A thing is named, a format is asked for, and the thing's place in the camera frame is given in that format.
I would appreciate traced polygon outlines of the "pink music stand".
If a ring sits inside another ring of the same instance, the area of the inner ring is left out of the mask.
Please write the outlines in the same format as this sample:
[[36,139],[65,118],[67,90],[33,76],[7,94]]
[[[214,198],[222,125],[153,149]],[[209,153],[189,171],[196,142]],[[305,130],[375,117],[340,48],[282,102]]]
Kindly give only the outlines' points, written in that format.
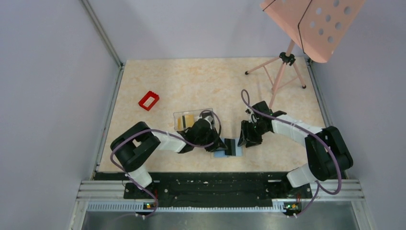
[[298,46],[312,61],[326,63],[330,60],[341,39],[364,5],[363,0],[265,0],[260,7],[263,12],[289,36],[286,52],[248,71],[246,75],[280,59],[280,69],[272,84],[272,107],[282,85],[282,76],[287,66],[298,72],[293,47]]

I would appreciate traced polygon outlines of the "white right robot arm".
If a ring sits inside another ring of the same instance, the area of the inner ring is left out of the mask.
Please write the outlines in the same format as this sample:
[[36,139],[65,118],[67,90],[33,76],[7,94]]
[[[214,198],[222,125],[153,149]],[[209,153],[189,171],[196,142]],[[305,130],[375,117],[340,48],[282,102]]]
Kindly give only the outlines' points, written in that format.
[[308,125],[284,111],[273,112],[265,101],[248,107],[245,112],[248,120],[241,122],[238,146],[260,145],[262,136],[272,132],[286,136],[306,149],[307,163],[288,172],[281,181],[284,196],[294,197],[302,185],[332,179],[353,166],[353,158],[336,127]]

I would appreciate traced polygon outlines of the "clear plastic card box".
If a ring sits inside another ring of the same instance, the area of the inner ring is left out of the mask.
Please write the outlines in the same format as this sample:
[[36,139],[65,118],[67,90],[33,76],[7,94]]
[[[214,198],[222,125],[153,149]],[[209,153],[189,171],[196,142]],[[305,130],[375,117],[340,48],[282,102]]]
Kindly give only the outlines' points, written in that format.
[[213,111],[212,108],[205,108],[199,110],[189,110],[174,112],[174,130],[184,131],[186,128],[192,127],[195,122],[203,115],[208,113],[208,111]]

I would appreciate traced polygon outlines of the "red plastic frame block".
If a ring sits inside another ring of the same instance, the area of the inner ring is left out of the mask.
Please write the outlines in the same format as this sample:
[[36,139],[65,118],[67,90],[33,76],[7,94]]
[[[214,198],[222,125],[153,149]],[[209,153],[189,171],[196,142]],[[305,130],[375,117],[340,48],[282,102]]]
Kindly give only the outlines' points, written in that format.
[[143,98],[138,102],[138,105],[146,111],[150,109],[158,102],[159,95],[153,91],[148,91]]

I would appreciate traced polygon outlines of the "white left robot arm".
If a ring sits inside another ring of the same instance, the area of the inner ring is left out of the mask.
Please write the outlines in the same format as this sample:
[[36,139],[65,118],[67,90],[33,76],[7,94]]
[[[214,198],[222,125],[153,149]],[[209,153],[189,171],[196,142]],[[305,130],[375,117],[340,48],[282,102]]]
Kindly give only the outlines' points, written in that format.
[[191,127],[176,133],[150,129],[143,121],[136,123],[110,145],[111,157],[119,161],[131,181],[135,182],[135,192],[142,198],[153,194],[152,178],[145,162],[156,150],[187,153],[194,148],[204,148],[207,152],[226,150],[226,144],[208,118],[199,118]]

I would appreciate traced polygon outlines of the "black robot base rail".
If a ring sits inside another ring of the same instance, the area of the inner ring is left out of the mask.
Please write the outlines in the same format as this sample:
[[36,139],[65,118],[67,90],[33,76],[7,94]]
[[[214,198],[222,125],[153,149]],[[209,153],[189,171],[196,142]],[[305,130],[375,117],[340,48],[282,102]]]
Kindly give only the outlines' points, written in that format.
[[276,199],[312,198],[309,184],[286,193],[283,172],[152,172],[147,192],[123,172],[96,173],[96,181],[121,181],[124,199],[158,199],[158,207],[271,207]]

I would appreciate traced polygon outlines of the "yellow card stack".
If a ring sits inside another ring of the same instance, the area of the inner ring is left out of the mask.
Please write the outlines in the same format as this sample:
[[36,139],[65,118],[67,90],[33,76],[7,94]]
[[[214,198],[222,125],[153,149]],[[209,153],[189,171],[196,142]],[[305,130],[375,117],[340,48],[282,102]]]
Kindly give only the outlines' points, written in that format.
[[183,131],[195,123],[194,115],[182,115],[177,118],[177,130]]

